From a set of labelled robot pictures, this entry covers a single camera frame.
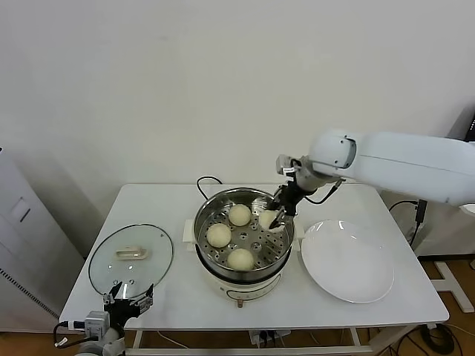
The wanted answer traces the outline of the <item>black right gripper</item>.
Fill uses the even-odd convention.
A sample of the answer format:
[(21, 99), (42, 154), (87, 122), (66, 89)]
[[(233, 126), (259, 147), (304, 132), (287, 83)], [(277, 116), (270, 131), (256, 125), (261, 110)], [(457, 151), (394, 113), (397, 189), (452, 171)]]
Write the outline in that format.
[(303, 190), (293, 181), (280, 185), (275, 192), (269, 208), (276, 210), (273, 227), (280, 227), (284, 224), (286, 215), (296, 215), (297, 205), (303, 199)]

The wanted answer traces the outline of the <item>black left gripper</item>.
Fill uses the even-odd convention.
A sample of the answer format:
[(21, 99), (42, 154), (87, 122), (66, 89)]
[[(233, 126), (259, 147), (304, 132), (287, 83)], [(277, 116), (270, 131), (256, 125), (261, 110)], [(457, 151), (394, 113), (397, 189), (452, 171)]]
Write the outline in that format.
[(102, 300), (104, 311), (109, 313), (110, 327), (113, 329), (122, 329), (131, 318), (138, 318), (142, 314), (141, 308), (151, 308), (153, 305), (154, 285), (145, 291), (145, 293), (136, 301), (132, 299), (116, 299), (122, 282), (116, 283), (108, 293), (104, 293)]

